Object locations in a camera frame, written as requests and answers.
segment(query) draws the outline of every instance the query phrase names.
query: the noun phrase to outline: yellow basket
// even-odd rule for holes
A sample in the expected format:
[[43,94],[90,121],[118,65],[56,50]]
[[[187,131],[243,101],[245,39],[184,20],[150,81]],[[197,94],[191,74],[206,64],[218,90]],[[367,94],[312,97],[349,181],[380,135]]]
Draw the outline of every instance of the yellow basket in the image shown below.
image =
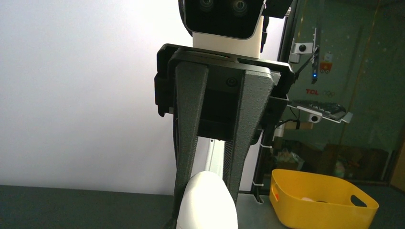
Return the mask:
[[281,223],[294,229],[366,229],[379,207],[343,179],[285,169],[273,170],[269,196]]

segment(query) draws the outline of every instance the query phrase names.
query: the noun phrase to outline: black knob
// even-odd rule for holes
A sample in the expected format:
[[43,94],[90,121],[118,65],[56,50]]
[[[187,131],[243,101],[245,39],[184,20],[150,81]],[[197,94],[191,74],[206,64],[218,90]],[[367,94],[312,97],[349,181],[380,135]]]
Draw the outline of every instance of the black knob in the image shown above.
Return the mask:
[[306,45],[302,44],[302,45],[299,46],[298,49],[299,49],[301,52],[303,52],[303,51],[307,50],[307,47],[306,47]]

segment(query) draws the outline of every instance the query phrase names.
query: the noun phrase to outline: wooden panel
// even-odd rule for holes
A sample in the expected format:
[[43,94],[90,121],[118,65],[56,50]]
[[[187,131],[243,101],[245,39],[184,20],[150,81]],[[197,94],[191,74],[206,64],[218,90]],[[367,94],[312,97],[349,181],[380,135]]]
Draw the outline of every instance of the wooden panel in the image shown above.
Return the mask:
[[391,185],[405,191],[405,141],[402,144],[400,155],[395,166]]

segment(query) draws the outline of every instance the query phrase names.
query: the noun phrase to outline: white wall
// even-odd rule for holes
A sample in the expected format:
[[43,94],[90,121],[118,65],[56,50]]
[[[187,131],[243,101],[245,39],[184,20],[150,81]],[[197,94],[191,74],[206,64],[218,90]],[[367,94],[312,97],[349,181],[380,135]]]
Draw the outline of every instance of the white wall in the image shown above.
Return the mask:
[[[171,115],[159,117],[154,103],[156,52],[192,39],[177,1],[137,2],[2,1],[0,184],[173,192]],[[202,139],[194,172],[207,146]]]

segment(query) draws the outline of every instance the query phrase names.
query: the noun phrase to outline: handle hole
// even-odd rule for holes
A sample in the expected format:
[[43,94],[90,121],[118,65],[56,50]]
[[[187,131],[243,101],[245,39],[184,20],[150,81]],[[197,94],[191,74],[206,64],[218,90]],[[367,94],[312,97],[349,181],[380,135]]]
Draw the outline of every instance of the handle hole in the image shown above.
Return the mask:
[[367,205],[363,201],[361,201],[359,198],[357,198],[357,196],[355,196],[355,195],[352,195],[350,197],[350,201],[357,207],[364,207],[364,208],[367,207]]

